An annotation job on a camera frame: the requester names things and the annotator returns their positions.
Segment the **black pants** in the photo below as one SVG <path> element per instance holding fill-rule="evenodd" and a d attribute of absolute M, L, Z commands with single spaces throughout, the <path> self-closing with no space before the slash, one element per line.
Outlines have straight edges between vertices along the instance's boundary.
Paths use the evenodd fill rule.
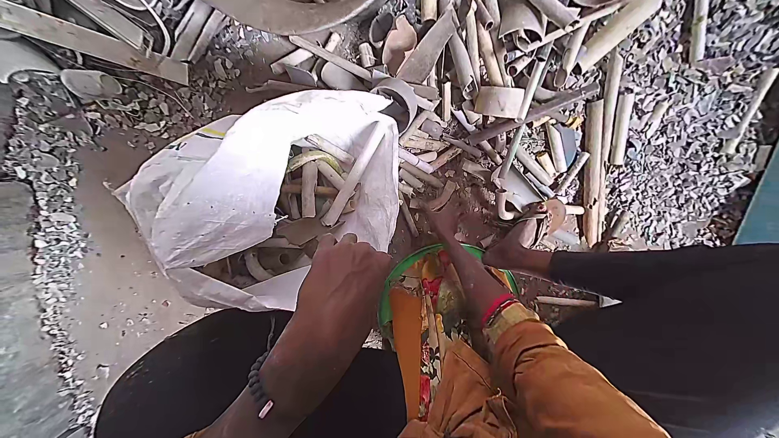
<path fill-rule="evenodd" d="M 556 253 L 557 282 L 623 303 L 555 332 L 674 438 L 754 438 L 779 424 L 778 264 L 779 245 Z M 280 329 L 290 313 L 222 310 L 161 342 L 111 388 L 96 437 L 208 426 L 246 385 L 271 316 Z M 396 356 L 363 349 L 294 437 L 391 438 L 404 425 Z"/>
<path fill-rule="evenodd" d="M 552 278 L 623 303 L 555 328 L 674 437 L 779 424 L 779 245 L 555 253 Z"/>

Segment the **plastic sack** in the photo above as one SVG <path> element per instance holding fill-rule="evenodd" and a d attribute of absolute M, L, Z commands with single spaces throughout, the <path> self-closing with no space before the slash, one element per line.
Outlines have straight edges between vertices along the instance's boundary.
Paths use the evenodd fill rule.
<path fill-rule="evenodd" d="M 360 180 L 352 232 L 386 252 L 397 219 L 398 132 L 379 113 L 390 100 L 361 91 L 303 91 L 229 115 L 170 143 L 114 194 L 179 293 L 196 306 L 294 310 L 308 267 L 245 289 L 193 270 L 273 233 L 290 145 L 319 134 L 357 157 L 378 123 L 386 129 Z"/>

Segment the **red bracelet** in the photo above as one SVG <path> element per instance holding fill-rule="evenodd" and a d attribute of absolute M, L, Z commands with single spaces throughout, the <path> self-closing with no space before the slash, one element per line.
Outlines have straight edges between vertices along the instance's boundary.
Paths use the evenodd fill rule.
<path fill-rule="evenodd" d="M 510 306 L 514 302 L 517 302 L 516 298 L 514 298 L 514 295 L 511 294 L 500 295 L 498 298 L 495 299 L 494 302 L 492 302 L 492 304 L 487 309 L 487 312 L 485 312 L 485 314 L 481 318 L 481 326 L 486 327 L 487 323 L 492 319 L 494 315 L 496 315 L 499 312 L 502 312 L 506 307 Z"/>

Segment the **green plastic bowl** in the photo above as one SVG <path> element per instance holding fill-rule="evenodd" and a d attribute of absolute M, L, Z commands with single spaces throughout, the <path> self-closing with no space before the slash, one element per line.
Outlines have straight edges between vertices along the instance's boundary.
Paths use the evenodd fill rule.
<path fill-rule="evenodd" d="M 463 248 L 465 248 L 466 251 L 476 256 L 476 258 L 479 260 L 481 260 L 481 256 L 485 253 L 485 251 L 478 246 L 466 245 L 465 243 L 461 243 L 461 245 Z M 406 272 L 406 269 L 411 267 L 411 265 L 419 261 L 422 257 L 428 255 L 429 253 L 438 252 L 441 249 L 443 249 L 443 245 L 440 243 L 418 249 L 415 253 L 412 253 L 405 259 L 401 260 L 400 263 L 395 266 L 395 269 L 389 273 L 389 276 L 384 281 L 384 293 L 382 294 L 382 301 L 379 303 L 379 327 L 384 327 L 384 324 L 392 320 L 392 307 L 390 307 L 390 289 L 392 288 L 392 284 L 395 282 L 395 280 L 400 278 L 400 276 L 403 275 L 403 272 Z M 511 291 L 514 293 L 514 295 L 516 295 L 516 281 L 514 280 L 514 276 L 511 274 L 511 271 L 501 269 L 501 272 L 506 274 L 508 277 L 509 284 L 511 284 Z"/>

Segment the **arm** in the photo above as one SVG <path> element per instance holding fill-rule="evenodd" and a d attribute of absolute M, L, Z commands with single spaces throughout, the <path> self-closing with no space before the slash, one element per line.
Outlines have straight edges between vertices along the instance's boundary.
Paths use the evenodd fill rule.
<path fill-rule="evenodd" d="M 494 345 L 492 377 L 517 407 L 518 430 L 540 436 L 668 437 L 549 326 L 524 319 L 526 311 L 514 304 L 485 330 Z M 498 325 L 507 328 L 491 331 Z"/>
<path fill-rule="evenodd" d="M 264 418 L 245 388 L 196 438 L 286 438 L 335 387 L 368 336 L 392 266 L 388 254 L 356 241 L 320 239 L 294 315 L 259 370 L 273 401 Z"/>
<path fill-rule="evenodd" d="M 469 327 L 476 327 L 506 289 L 453 237 L 458 218 L 454 204 L 450 201 L 442 212 L 428 212 L 428 217 L 460 276 Z M 492 353 L 492 380 L 513 402 L 511 416 L 520 436 L 668 437 L 520 303 L 481 328 Z"/>

